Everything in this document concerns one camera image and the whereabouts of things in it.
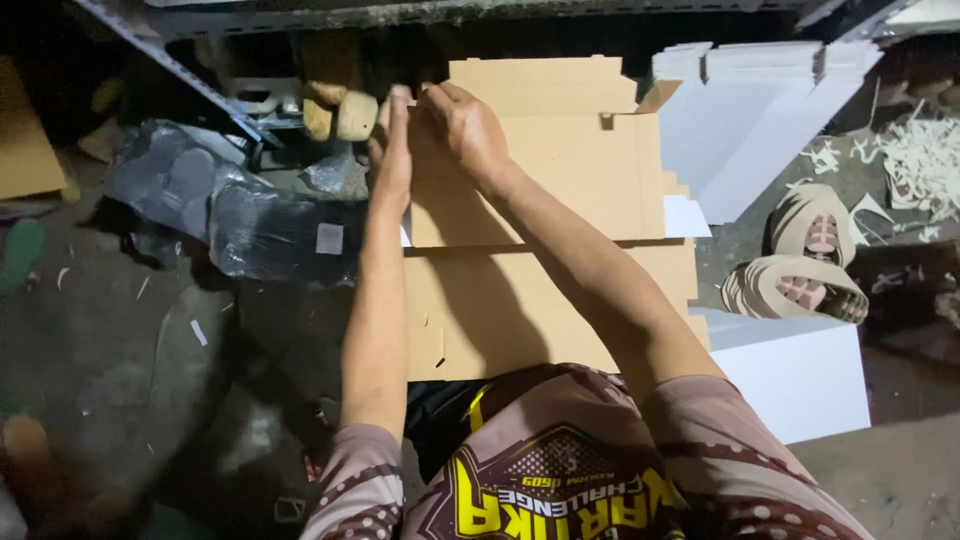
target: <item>person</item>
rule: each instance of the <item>person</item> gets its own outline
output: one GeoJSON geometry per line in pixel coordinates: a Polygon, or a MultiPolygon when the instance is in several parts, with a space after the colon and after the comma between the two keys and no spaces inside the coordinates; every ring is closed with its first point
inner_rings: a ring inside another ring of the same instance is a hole
{"type": "Polygon", "coordinates": [[[500,376],[422,496],[400,477],[409,362],[403,252],[410,91],[371,142],[360,281],[323,496],[303,540],[868,539],[727,381],[657,284],[511,159],[492,110],[449,82],[425,89],[437,135],[507,219],[620,370],[543,364],[500,376]]]}

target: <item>cardboard sheet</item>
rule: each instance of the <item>cardboard sheet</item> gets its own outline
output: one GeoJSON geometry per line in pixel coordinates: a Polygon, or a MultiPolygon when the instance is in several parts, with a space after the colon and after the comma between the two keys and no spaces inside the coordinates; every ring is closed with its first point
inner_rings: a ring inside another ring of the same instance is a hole
{"type": "Polygon", "coordinates": [[[66,186],[13,58],[0,57],[0,200],[66,186]]]}
{"type": "MultiPolygon", "coordinates": [[[[620,59],[455,61],[451,82],[497,112],[511,156],[548,192],[614,240],[664,238],[660,128],[634,114],[620,59]],[[601,122],[600,112],[614,112],[601,122]]],[[[432,120],[411,110],[408,235],[416,247],[495,246],[518,235],[473,189],[432,120]]]]}
{"type": "MultiPolygon", "coordinates": [[[[626,251],[708,347],[703,317],[686,314],[686,300],[697,296],[693,240],[626,251]]],[[[405,262],[410,380],[482,379],[543,362],[618,372],[596,333],[533,254],[443,249],[405,262]]]]}

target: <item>dirty floor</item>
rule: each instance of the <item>dirty floor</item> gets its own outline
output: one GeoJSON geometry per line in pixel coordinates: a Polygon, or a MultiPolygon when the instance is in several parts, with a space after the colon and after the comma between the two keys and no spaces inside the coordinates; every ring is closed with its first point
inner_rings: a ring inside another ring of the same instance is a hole
{"type": "MultiPolygon", "coordinates": [[[[850,136],[832,144],[839,173],[817,176],[798,157],[736,223],[698,242],[698,304],[722,308],[716,285],[760,255],[786,184],[810,177],[848,207],[864,193],[883,204],[880,158],[850,157],[850,136]]],[[[323,453],[329,431],[318,409],[336,416],[329,404],[351,291],[224,282],[193,258],[170,272],[137,264],[115,234],[87,224],[105,167],[72,151],[60,157],[84,196],[42,218],[40,281],[0,299],[0,414],[40,418],[80,491],[156,490],[155,516],[188,509],[222,535],[296,536],[298,526],[275,523],[274,503],[318,497],[302,457],[323,453]]],[[[875,424],[884,425],[794,452],[877,538],[957,538],[960,380],[875,351],[864,363],[875,424]]]]}

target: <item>printed shirt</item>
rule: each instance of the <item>printed shirt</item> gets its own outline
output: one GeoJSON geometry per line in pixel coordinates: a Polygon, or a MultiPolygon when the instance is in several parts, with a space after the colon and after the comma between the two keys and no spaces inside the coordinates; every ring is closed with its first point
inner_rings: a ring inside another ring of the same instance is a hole
{"type": "Polygon", "coordinates": [[[637,410],[618,376],[538,366],[486,386],[464,425],[407,504],[394,438],[340,430],[301,539],[871,538],[726,380],[670,380],[637,410]]]}

